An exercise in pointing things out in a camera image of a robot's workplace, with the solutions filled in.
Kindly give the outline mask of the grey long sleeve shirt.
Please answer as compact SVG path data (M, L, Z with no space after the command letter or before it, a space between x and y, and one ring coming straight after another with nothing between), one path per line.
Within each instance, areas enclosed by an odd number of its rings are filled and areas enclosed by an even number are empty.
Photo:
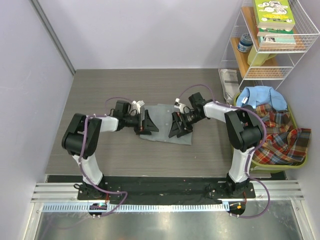
M152 132L151 135L140 135L141 139L152 142L163 142L188 146L192 144L191 133L179 138L176 136L169 138L169 133L173 123L172 113L175 111L173 105L159 103L157 105L146 105L144 108L148 110L149 116L159 129L159 132Z

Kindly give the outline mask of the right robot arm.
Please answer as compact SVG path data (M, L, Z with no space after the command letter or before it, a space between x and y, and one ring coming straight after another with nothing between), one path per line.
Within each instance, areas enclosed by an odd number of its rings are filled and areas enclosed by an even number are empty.
M250 183L249 168L255 152L264 139L265 131L260 118L251 106L235 107L216 100L206 100L200 92L188 98L191 108L175 100L172 124L168 137L188 135L193 125L204 119L215 119L226 124L227 136L233 147L232 163L226 175L225 190L233 198L238 197Z

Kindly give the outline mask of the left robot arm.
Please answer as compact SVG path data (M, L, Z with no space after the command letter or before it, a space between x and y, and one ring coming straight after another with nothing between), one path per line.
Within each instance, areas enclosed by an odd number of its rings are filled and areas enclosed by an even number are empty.
M136 135L149 136L159 132L142 100L123 98L115 103L109 114L74 114L62 137L62 148L77 162L82 173L82 186L97 200L113 193L108 191L96 159L100 134L123 128L132 128Z

